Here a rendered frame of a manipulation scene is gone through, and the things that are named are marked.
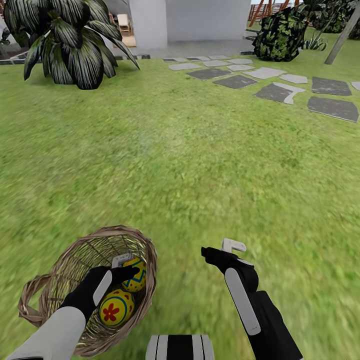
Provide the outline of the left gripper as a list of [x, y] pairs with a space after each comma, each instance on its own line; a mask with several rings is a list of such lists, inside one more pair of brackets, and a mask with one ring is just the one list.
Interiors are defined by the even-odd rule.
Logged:
[[140, 272], [140, 268], [132, 267], [131, 265], [125, 267], [114, 268], [118, 272], [118, 280], [115, 285], [120, 285], [124, 281], [128, 281], [134, 278], [134, 275]]

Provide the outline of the wicker basket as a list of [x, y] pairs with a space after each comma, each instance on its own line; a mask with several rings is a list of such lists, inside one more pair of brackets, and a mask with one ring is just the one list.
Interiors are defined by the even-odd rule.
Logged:
[[[111, 237], [118, 238], [110, 241]], [[84, 251], [92, 249], [92, 252], [86, 260], [81, 259], [85, 257], [85, 254], [81, 259], [78, 259], [83, 253], [75, 257], [75, 253], [81, 246], [89, 245]], [[106, 244], [106, 245], [104, 245]], [[125, 244], [124, 247], [113, 245]], [[100, 251], [97, 247], [103, 247]], [[85, 247], [83, 246], [83, 248]], [[91, 252], [90, 251], [90, 252]], [[90, 253], [89, 252], [89, 253]], [[89, 254], [88, 253], [88, 254]], [[96, 309], [91, 314], [91, 317], [84, 328], [84, 331], [78, 340], [75, 350], [72, 356], [85, 357], [87, 359], [92, 358], [98, 354], [108, 351], [114, 346], [118, 345], [121, 341], [128, 337], [129, 332], [142, 320], [148, 308], [152, 304], [152, 298], [156, 290], [156, 270], [159, 267], [158, 255], [156, 245], [152, 238], [145, 237], [139, 230], [132, 226], [116, 225], [101, 227], [86, 236], [80, 237], [80, 239], [70, 244], [65, 251], [60, 255], [60, 258], [51, 267], [50, 273], [46, 275], [37, 275], [34, 279], [27, 282], [22, 291], [22, 296], [19, 299], [18, 316], [26, 319], [36, 328], [43, 326], [47, 320], [53, 315], [55, 311], [64, 303], [65, 298], [59, 298], [60, 292], [63, 293], [63, 285], [66, 280], [69, 287], [71, 286], [72, 293], [82, 281], [76, 280], [78, 274], [81, 274], [81, 269], [91, 269], [94, 262], [90, 266], [93, 257], [98, 254], [100, 262], [96, 262], [97, 265], [93, 265], [92, 268], [99, 266], [110, 266], [112, 268], [113, 258], [124, 255], [126, 253], [133, 253], [135, 258], [141, 259], [146, 265], [146, 286], [139, 291], [132, 292], [135, 299], [134, 310], [130, 318], [121, 326], [107, 326], [100, 320], [100, 308], [103, 299], [99, 302]], [[81, 269], [77, 269], [81, 264]], [[57, 272], [60, 270], [60, 273]], [[82, 271], [82, 272], [83, 272]], [[56, 294], [51, 298], [52, 290], [56, 285]], [[67, 284], [66, 282], [66, 284]], [[65, 284], [65, 286], [66, 286]], [[42, 287], [44, 290], [39, 298], [38, 311], [28, 306], [28, 302], [32, 295], [38, 292]], [[122, 289], [122, 283], [107, 289], [107, 293], [111, 293], [113, 290]], [[55, 292], [54, 290], [54, 292]]]

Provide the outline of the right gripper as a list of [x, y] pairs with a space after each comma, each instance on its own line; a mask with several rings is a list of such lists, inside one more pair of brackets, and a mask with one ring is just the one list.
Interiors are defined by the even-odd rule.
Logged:
[[202, 247], [201, 255], [203, 257], [206, 257], [205, 258], [206, 263], [217, 266], [220, 271], [221, 271], [220, 264], [223, 258], [227, 256], [233, 256], [236, 258], [238, 257], [236, 254], [225, 252], [212, 247], [208, 247], [208, 248]]

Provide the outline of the easter egg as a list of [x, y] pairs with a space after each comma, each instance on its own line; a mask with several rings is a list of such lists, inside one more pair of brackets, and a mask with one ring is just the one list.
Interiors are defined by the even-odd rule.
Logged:
[[105, 295], [99, 311], [100, 320], [105, 325], [120, 327], [130, 318], [135, 305], [132, 292], [122, 288]]
[[128, 292], [138, 292], [141, 289], [145, 288], [147, 284], [147, 267], [145, 263], [138, 257], [135, 257], [134, 260], [128, 261], [123, 265], [123, 267], [127, 266], [132, 266], [133, 268], [138, 267], [140, 272], [135, 274], [133, 278], [123, 281], [123, 288], [125, 288], [125, 290]]

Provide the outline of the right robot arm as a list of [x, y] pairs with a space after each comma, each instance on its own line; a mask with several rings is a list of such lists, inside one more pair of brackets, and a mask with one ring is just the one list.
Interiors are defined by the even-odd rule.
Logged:
[[265, 290], [257, 291], [254, 265], [232, 253], [232, 249], [245, 252], [245, 244], [224, 238], [221, 245], [220, 250], [202, 247], [201, 255], [224, 274], [256, 360], [302, 360], [280, 311]]

